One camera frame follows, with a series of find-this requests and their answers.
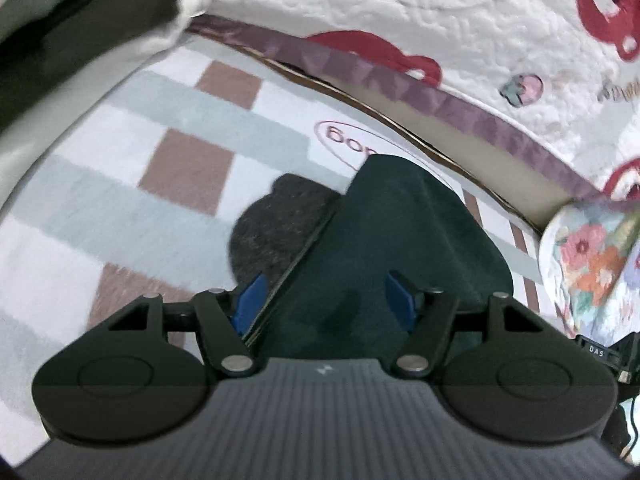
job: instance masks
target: checkered rug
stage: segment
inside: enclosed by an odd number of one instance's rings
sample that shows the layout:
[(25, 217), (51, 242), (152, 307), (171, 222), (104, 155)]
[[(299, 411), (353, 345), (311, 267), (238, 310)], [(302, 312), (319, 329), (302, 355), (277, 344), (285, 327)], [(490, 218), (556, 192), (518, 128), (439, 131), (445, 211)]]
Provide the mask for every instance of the checkered rug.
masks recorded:
[[(515, 297), (555, 318), (535, 234), (478, 186), (367, 114), (185, 36), (76, 124), (4, 210), (0, 454), (18, 463), (46, 440), (30, 395), (44, 361), (140, 294), (181, 301), (266, 267), (273, 283), (371, 153), (435, 174), (505, 256)], [(271, 226), (247, 216), (266, 199), (280, 204)], [(171, 341), (197, 353), (191, 335)]]

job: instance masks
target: light blue stripe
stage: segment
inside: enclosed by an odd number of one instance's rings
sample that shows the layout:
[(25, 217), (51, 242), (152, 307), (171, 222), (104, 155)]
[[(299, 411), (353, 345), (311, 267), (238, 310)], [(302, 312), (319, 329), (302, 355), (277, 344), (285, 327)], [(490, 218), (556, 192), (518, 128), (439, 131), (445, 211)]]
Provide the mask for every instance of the light blue stripe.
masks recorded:
[(232, 227), (51, 155), (12, 214), (102, 262), (201, 291), (234, 285)]
[(304, 135), (162, 75), (140, 71), (124, 82), (108, 101), (275, 170), (303, 176), (336, 191), (344, 192), (350, 182), (307, 159), (309, 140)]
[(498, 247), (498, 250), (502, 253), (507, 265), (512, 272), (523, 275), (525, 278), (529, 278), (536, 283), (542, 283), (542, 277), (540, 276), (540, 269), (538, 268), (538, 261), (523, 253), (519, 248), (514, 247), (501, 238), (498, 238), (493, 233), (485, 231), (492, 242)]

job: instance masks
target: dark green cloth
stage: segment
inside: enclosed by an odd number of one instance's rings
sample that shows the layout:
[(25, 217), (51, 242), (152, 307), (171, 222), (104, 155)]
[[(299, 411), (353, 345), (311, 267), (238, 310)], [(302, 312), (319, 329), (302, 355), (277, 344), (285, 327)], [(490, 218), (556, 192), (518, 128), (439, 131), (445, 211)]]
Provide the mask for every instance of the dark green cloth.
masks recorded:
[(69, 0), (0, 45), (0, 132), (91, 60), (173, 19), (177, 0)]
[(373, 155), (271, 305), (258, 357), (388, 364), (407, 338), (386, 305), (389, 270), (469, 303), (513, 291), (507, 263), (452, 190), (404, 158)]

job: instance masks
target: floral fabric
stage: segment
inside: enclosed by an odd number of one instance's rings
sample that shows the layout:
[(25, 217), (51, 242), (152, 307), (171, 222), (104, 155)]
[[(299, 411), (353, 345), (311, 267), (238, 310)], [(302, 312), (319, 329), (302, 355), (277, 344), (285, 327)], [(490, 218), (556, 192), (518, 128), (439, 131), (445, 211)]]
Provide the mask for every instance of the floral fabric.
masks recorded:
[(640, 205), (630, 211), (563, 208), (540, 245), (543, 283), (567, 335), (611, 345), (640, 330)]

